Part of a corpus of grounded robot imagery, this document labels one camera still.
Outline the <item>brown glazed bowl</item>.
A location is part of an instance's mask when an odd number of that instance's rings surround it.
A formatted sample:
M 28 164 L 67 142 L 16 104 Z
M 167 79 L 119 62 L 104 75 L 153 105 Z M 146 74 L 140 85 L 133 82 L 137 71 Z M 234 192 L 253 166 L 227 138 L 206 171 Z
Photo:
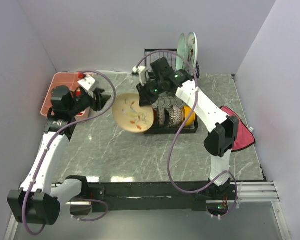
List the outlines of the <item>brown glazed bowl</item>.
M 157 126 L 159 128 L 165 128 L 169 125 L 170 115 L 169 111 L 166 108 L 158 106 L 156 108 L 156 118 Z

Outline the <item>beige bird plate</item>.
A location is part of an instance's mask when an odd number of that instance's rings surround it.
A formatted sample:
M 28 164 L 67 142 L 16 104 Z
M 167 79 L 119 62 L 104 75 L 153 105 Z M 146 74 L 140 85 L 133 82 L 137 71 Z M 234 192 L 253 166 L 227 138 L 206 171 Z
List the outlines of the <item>beige bird plate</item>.
M 112 115 L 117 125 L 130 133 L 144 133 L 155 122 L 153 107 L 139 106 L 138 93 L 124 93 L 115 98 Z

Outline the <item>patterned purple bowl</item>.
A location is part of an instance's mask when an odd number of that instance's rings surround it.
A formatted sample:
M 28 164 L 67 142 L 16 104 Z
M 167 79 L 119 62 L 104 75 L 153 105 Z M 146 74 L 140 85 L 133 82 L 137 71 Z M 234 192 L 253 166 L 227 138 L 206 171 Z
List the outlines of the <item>patterned purple bowl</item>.
M 169 126 L 171 128 L 179 127 L 183 123 L 182 109 L 177 105 L 172 105 L 169 109 Z

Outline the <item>orange bowl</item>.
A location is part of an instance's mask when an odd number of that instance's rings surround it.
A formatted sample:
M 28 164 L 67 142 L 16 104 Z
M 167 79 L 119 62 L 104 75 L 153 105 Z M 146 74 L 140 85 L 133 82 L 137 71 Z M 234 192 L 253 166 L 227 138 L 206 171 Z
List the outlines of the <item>orange bowl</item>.
M 193 112 L 192 114 L 190 114 L 191 111 L 192 109 L 186 105 L 182 107 L 183 122 L 185 122 L 186 127 L 191 126 L 196 120 L 196 113 Z

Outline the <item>black wire dish rack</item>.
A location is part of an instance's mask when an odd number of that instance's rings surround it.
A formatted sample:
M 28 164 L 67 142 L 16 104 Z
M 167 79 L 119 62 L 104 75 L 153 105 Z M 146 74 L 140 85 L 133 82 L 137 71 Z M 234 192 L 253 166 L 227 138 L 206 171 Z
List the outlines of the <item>black wire dish rack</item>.
M 175 134 L 186 119 L 190 109 L 176 97 L 177 87 L 193 74 L 182 67 L 177 67 L 176 49 L 145 49 L 146 67 L 144 86 L 139 84 L 139 105 L 154 108 L 154 123 L 145 133 L 147 135 Z

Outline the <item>mint green flower plate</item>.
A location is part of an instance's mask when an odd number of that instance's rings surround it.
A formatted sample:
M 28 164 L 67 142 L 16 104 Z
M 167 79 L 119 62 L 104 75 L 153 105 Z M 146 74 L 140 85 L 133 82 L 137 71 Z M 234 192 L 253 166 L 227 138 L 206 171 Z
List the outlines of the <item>mint green flower plate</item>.
M 185 67 L 185 59 L 188 57 L 188 42 L 184 33 L 179 37 L 177 46 L 177 57 L 176 57 L 176 70 L 179 71 Z

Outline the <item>watermelon pattern plate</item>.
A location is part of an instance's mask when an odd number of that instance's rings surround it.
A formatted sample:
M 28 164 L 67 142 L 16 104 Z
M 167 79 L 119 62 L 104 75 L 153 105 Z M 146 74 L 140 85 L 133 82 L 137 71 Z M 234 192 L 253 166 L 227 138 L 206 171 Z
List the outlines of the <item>watermelon pattern plate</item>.
M 190 32 L 187 36 L 187 46 L 188 46 L 188 57 L 187 62 L 187 70 L 190 75 L 194 75 L 196 73 L 196 63 L 198 60 L 198 39 L 197 35 L 194 32 Z

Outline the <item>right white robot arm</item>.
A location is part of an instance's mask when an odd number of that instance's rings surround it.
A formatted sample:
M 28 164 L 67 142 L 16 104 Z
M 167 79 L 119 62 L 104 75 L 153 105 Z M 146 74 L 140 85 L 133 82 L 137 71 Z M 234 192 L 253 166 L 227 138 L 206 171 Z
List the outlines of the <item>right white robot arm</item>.
M 230 155 L 238 135 L 239 120 L 217 107 L 198 87 L 195 77 L 185 70 L 174 71 L 167 59 L 162 57 L 151 64 L 154 79 L 147 79 L 147 68 L 136 65 L 132 74 L 139 77 L 136 86 L 141 107 L 154 104 L 159 95 L 170 92 L 191 108 L 208 130 L 203 144 L 210 153 L 211 170 L 209 183 L 197 193 L 209 188 L 210 196 L 221 199 L 227 192 L 232 175 L 229 172 Z

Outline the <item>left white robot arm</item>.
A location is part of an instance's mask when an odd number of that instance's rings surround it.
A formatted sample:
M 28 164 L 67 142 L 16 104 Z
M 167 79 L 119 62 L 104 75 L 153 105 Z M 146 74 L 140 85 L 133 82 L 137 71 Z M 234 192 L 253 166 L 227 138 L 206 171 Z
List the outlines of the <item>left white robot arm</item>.
M 52 89 L 51 106 L 34 164 L 17 190 L 7 196 L 8 205 L 18 223 L 53 225 L 61 207 L 72 199 L 84 201 L 92 197 L 85 176 L 70 175 L 58 187 L 52 188 L 55 168 L 70 143 L 76 116 L 86 109 L 107 112 L 105 105 L 111 98 L 98 87 L 79 86 L 71 91 L 66 85 Z

